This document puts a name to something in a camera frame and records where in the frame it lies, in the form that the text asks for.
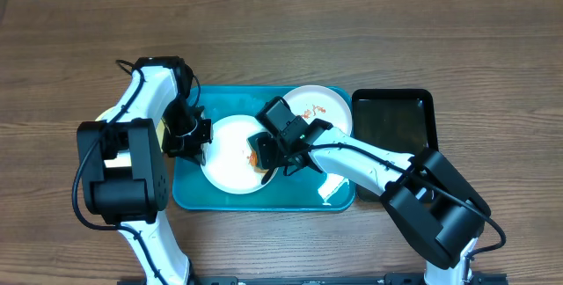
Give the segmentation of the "green yellow sponge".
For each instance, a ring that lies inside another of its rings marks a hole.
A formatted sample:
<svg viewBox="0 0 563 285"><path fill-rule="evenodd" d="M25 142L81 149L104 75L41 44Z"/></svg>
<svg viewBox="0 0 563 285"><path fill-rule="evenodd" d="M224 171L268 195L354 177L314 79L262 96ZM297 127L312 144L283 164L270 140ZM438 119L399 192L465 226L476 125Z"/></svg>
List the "green yellow sponge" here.
<svg viewBox="0 0 563 285"><path fill-rule="evenodd" d="M262 164L260 162L260 157L259 157L259 145L257 144L257 140L253 139L253 138L248 138L247 142L251 148L251 153L250 155L247 157L250 166L256 171L256 172L261 172L261 173L265 173L267 171L267 169L264 169L262 167Z"/></svg>

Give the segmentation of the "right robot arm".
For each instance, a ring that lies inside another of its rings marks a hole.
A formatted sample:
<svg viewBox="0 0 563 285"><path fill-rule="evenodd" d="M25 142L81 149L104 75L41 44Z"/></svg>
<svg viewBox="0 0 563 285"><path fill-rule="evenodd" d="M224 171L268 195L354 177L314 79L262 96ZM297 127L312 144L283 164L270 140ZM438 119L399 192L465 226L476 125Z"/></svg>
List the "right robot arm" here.
<svg viewBox="0 0 563 285"><path fill-rule="evenodd" d="M248 142L265 171L304 168L340 175L376 194L407 243L427 262L427 284L468 284L472 257L491 210L439 151L417 155L380 149L321 119L306 122L276 96L256 114L264 127Z"/></svg>

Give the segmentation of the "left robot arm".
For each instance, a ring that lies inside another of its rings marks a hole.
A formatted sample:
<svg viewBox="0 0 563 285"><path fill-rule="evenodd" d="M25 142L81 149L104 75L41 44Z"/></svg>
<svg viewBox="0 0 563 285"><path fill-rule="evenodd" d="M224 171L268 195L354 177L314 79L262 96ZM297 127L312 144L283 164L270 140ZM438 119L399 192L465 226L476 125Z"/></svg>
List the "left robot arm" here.
<svg viewBox="0 0 563 285"><path fill-rule="evenodd" d="M79 166L71 204L91 230L118 231L133 249L146 284L197 284L190 259L173 235L165 209L166 157L204 165L212 122L197 100L201 85L179 56L119 60L131 83L97 121L77 129Z"/></svg>

